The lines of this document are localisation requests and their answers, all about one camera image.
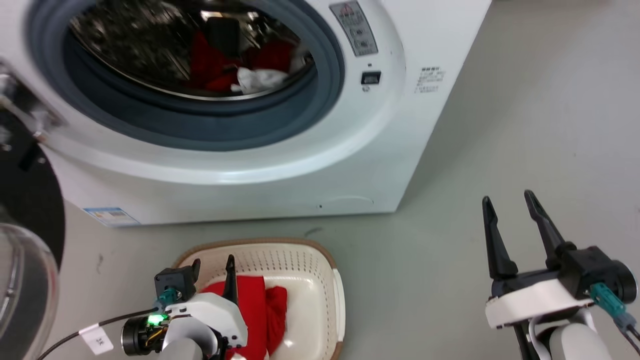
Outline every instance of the white cable tag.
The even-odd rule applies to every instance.
[[[82,336],[84,342],[89,345],[89,348],[95,355],[113,350],[113,344],[111,340],[109,340],[107,333],[96,323],[78,331],[78,334]]]

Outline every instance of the green light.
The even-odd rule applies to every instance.
[[[161,322],[164,321],[164,319],[166,319],[167,316],[164,314],[160,314],[160,315],[149,315],[149,318],[147,318],[147,323],[153,325],[153,326],[158,326],[158,324],[160,324]]]

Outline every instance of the gray floor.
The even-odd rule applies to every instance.
[[[343,359],[517,359],[513,332],[484,317],[483,195],[521,270],[544,265],[531,188],[566,239],[640,274],[639,15],[636,0],[494,3],[396,214],[108,229],[67,206],[52,339],[148,307],[152,276],[194,245],[306,236],[344,280]],[[614,358],[637,359],[595,316]],[[119,340],[119,325],[107,332]],[[74,340],[49,360],[90,357]]]

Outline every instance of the washing machine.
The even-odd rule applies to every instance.
[[[3,104],[108,226],[391,213],[489,4],[1,0]]]

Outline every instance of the laundry basket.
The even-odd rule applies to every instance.
[[[294,238],[232,240],[197,246],[173,267],[200,259],[196,288],[225,280],[229,254],[236,273],[263,276],[267,288],[287,289],[287,327],[270,360],[336,360],[342,350],[345,306],[342,279],[331,254],[320,244]]]

